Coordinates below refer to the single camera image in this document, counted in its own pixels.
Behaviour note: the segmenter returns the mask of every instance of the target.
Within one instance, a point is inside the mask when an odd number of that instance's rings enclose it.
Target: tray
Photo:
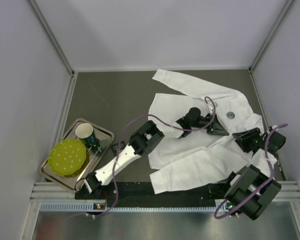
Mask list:
[[[76,190],[79,191],[82,188],[82,186],[84,185],[84,181],[78,182],[77,185],[76,182],[81,178],[85,178],[90,172],[92,172],[96,168],[97,164],[100,162],[101,158],[104,156],[107,149],[110,147],[111,143],[115,139],[115,135],[113,134],[113,132],[108,131],[98,125],[95,125],[92,122],[89,122],[83,118],[78,118],[63,135],[62,140],[77,139],[76,128],[78,125],[83,123],[89,123],[93,126],[94,134],[100,140],[100,146],[98,148],[93,149],[87,148],[87,151],[89,152],[89,162],[87,166],[82,170],[82,172],[75,177],[58,176],[50,170],[50,167],[48,166],[48,158],[44,161],[44,163],[39,169],[39,173],[45,178],[60,185],[61,187],[72,193],[75,193]]]

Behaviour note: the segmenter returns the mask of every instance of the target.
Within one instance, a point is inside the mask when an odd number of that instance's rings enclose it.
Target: gray floor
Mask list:
[[[40,212],[33,240],[300,240],[288,202],[273,202],[255,221],[211,213],[74,214]]]
[[[245,94],[253,111],[262,114],[248,70],[186,70],[178,72],[239,90]],[[152,80],[154,74],[155,71],[79,73],[65,129],[75,119],[84,118],[112,131],[115,134],[114,143],[117,143],[119,134],[127,123],[148,113],[156,93],[181,95],[180,92]],[[124,138],[126,143],[129,136],[145,121],[140,120],[126,131]],[[98,168],[104,166],[113,157],[113,153],[108,150]],[[118,182],[150,182],[149,175],[153,172],[148,158],[142,157],[120,172],[116,179]],[[278,167],[275,168],[275,172],[276,179],[282,180]]]

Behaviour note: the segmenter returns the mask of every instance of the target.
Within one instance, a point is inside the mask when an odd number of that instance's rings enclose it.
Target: mug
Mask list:
[[[75,130],[75,135],[87,148],[99,146],[100,140],[97,139],[94,127],[90,123],[80,124]]]

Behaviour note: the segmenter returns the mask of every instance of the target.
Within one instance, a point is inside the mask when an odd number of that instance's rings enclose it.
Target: folded white cloth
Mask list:
[[[265,152],[260,149],[252,158],[252,153],[244,153],[235,143],[231,133],[260,128],[262,117],[253,113],[247,98],[239,91],[223,87],[186,74],[159,69],[153,77],[168,87],[184,95],[157,93],[149,109],[149,114],[158,116],[166,123],[174,123],[190,108],[197,107],[201,115],[209,113],[206,96],[217,103],[216,114],[229,136],[208,135],[207,131],[194,131],[185,138],[177,139],[180,130],[162,125],[153,120],[165,137],[149,155],[152,169],[159,169],[150,175],[156,194],[165,191],[188,190],[226,179],[229,174],[253,163],[268,175],[269,167]],[[229,119],[228,112],[235,117]],[[269,155],[272,164],[276,158]]]

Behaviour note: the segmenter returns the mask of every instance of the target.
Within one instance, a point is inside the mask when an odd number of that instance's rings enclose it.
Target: green plate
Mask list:
[[[50,152],[48,165],[59,176],[72,175],[83,166],[86,152],[87,149],[80,140],[62,140]]]

